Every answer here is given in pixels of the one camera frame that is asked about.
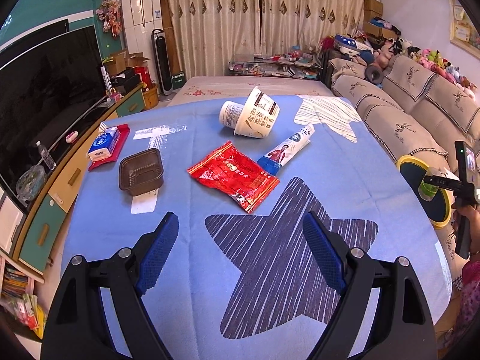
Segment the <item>person's hand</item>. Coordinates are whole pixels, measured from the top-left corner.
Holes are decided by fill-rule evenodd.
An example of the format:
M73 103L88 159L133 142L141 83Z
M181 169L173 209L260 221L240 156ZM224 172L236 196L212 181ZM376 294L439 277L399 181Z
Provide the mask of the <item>person's hand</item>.
M479 211L471 205L452 205L456 253L462 258L479 259Z

